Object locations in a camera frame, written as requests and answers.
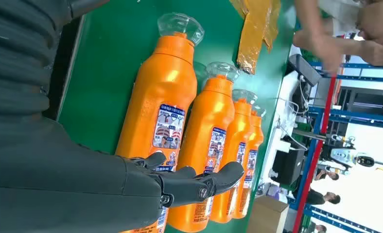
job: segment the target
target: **white wall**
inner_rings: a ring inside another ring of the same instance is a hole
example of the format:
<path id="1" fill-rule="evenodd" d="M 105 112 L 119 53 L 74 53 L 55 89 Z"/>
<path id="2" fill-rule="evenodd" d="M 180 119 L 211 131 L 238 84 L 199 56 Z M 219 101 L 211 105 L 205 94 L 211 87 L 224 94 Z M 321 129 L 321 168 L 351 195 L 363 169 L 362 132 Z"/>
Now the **white wall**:
<path id="1" fill-rule="evenodd" d="M 383 159 L 383 128 L 349 124 L 346 136 L 356 137 L 357 150 Z M 383 233 L 383 171 L 376 170 L 378 167 L 383 166 L 357 166 L 350 175 L 341 175 L 337 181 L 313 182 L 314 190 L 322 194 L 331 191 L 341 196 L 338 205 L 328 202 L 317 207 Z M 328 233 L 344 232 L 329 224 L 323 225 L 328 228 Z"/>

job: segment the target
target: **orange bottle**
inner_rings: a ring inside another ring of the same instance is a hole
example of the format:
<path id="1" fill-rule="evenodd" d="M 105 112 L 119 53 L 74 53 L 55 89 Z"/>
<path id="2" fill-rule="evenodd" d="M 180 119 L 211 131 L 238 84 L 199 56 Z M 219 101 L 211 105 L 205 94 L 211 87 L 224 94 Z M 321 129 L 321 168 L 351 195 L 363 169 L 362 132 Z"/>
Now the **orange bottle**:
<path id="1" fill-rule="evenodd" d="M 197 92 L 194 46 L 204 31 L 195 19 L 178 13 L 161 16 L 157 24 L 162 37 L 137 74 L 116 154 L 144 158 L 160 151 L 167 160 L 157 170 L 174 171 L 186 112 Z M 163 232 L 167 211 L 153 225 L 128 232 Z"/>
<path id="2" fill-rule="evenodd" d="M 178 167 L 191 166 L 197 174 L 218 172 L 225 146 L 226 129 L 234 118 L 233 65 L 213 62 L 207 66 L 211 78 L 193 102 L 181 145 Z M 198 204 L 170 208 L 168 223 L 183 232 L 199 232 L 209 221 L 213 197 Z"/>
<path id="3" fill-rule="evenodd" d="M 220 163 L 220 169 L 229 162 L 237 161 L 243 164 L 249 136 L 252 134 L 250 127 L 250 114 L 257 96 L 246 90 L 233 90 L 234 120 L 227 128 L 225 152 Z M 218 223 L 227 223 L 233 217 L 236 206 L 238 182 L 229 191 L 214 197 L 210 220 Z"/>
<path id="4" fill-rule="evenodd" d="M 261 131 L 261 118 L 265 111 L 258 106 L 253 106 L 252 116 L 250 117 L 250 127 L 252 134 L 249 136 L 244 156 L 243 168 L 245 175 L 240 180 L 237 190 L 237 201 L 234 209 L 233 218 L 244 218 L 250 202 L 253 176 L 256 166 L 257 152 L 260 144 L 263 143 L 263 132 Z"/>

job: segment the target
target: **transparent bottle cap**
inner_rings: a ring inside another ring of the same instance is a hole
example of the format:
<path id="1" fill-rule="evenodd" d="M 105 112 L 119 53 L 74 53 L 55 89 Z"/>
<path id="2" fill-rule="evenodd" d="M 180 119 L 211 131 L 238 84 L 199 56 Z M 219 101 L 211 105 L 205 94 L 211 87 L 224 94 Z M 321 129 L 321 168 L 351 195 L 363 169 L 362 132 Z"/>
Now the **transparent bottle cap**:
<path id="1" fill-rule="evenodd" d="M 180 13 L 168 13 L 157 20 L 160 35 L 176 35 L 188 39 L 194 45 L 204 36 L 202 26 L 192 17 Z"/>
<path id="2" fill-rule="evenodd" d="M 254 104 L 257 100 L 257 95 L 251 91 L 244 89 L 234 89 L 232 91 L 233 101 L 245 100 L 246 103 Z"/>
<path id="3" fill-rule="evenodd" d="M 266 115 L 266 109 L 258 106 L 257 104 L 253 104 L 252 115 L 258 116 L 258 117 L 264 117 L 264 115 Z"/>
<path id="4" fill-rule="evenodd" d="M 209 74 L 210 78 L 217 77 L 218 75 L 223 75 L 233 83 L 239 77 L 239 70 L 234 65 L 226 62 L 212 62 L 208 64 L 207 73 Z"/>

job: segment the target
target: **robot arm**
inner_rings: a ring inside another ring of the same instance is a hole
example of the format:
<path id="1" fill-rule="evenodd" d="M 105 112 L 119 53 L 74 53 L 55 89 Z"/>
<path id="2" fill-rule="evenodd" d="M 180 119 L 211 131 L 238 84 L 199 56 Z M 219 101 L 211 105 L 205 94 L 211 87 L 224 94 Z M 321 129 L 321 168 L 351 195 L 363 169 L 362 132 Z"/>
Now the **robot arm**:
<path id="1" fill-rule="evenodd" d="M 0 0 L 0 232 L 119 232 L 163 207 L 229 190 L 243 175 L 186 167 L 155 172 L 161 154 L 128 160 L 81 147 L 41 112 L 56 31 L 105 0 Z"/>

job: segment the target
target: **cardboard box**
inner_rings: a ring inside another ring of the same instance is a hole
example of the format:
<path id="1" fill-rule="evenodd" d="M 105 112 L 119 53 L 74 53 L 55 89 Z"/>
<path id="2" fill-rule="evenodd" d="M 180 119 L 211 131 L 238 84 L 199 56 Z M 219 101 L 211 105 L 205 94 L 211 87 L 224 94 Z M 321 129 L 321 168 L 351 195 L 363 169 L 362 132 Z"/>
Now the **cardboard box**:
<path id="1" fill-rule="evenodd" d="M 247 233 L 282 233 L 289 205 L 268 196 L 255 199 Z"/>

